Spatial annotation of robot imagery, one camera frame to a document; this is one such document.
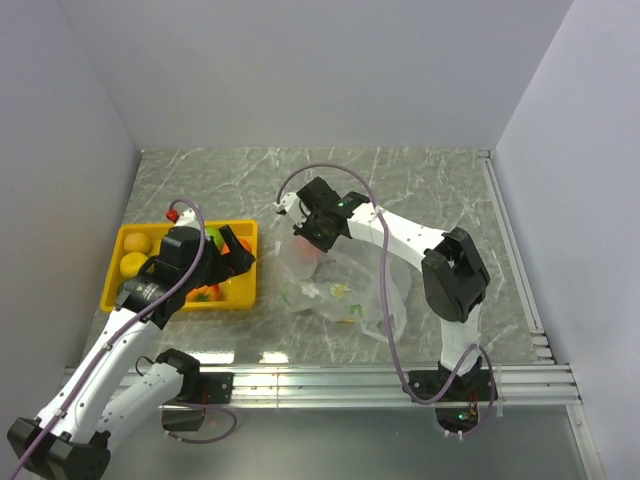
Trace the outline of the light green fruit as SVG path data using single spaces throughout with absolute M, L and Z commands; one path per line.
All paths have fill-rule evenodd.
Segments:
M 223 239 L 223 237 L 220 234 L 220 231 L 216 227 L 207 226 L 206 231 L 207 231 L 207 234 L 216 241 Z

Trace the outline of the pink fruit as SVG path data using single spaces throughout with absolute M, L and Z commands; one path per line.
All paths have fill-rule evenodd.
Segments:
M 308 240 L 300 236 L 294 237 L 294 245 L 298 255 L 304 262 L 317 261 L 324 253 L 312 245 Z

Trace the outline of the red fruit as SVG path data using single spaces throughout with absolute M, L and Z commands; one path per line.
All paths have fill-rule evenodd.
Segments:
M 224 295 L 218 285 L 205 285 L 193 289 L 187 296 L 187 303 L 209 303 L 224 299 Z

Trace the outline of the clear plastic bag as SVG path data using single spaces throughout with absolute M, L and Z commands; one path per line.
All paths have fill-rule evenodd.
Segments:
M 275 233 L 279 297 L 287 311 L 313 312 L 334 323 L 352 323 L 387 342 L 380 292 L 382 249 L 339 237 L 317 261 L 304 262 L 294 245 L 293 224 L 284 219 Z

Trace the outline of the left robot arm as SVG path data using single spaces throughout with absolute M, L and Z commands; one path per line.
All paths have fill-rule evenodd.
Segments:
M 159 354 L 124 393 L 115 392 L 192 292 L 253 267 L 253 253 L 232 228 L 219 231 L 222 248 L 195 221 L 178 222 L 158 253 L 123 283 L 100 338 L 68 382 L 35 418 L 19 418 L 9 428 L 19 469 L 43 479 L 99 479 L 116 446 L 157 407 L 228 402 L 231 375 L 208 380 L 197 359 L 176 349 Z

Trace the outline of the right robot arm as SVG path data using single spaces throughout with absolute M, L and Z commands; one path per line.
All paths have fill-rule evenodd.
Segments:
M 474 389 L 482 366 L 479 316 L 490 275 L 466 230 L 419 225 L 383 209 L 371 190 L 341 196 L 320 177 L 279 198 L 277 212 L 293 221 L 295 235 L 323 253 L 340 239 L 361 241 L 381 248 L 382 262 L 394 255 L 419 270 L 426 303 L 441 321 L 442 391 L 458 400 Z

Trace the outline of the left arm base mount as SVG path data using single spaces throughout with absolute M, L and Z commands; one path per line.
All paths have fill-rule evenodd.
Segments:
M 210 410 L 231 401 L 235 375 L 230 371 L 200 373 L 189 380 L 177 397 L 161 407 L 161 424 L 170 434 L 195 433 L 204 426 Z

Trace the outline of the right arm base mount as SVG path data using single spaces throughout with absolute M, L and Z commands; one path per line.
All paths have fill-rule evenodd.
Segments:
M 449 375 L 441 366 L 437 370 L 410 370 L 408 387 L 415 397 L 435 407 L 437 427 L 445 436 L 462 440 L 484 425 L 499 395 L 488 370 L 480 368 L 455 376 L 444 389 Z

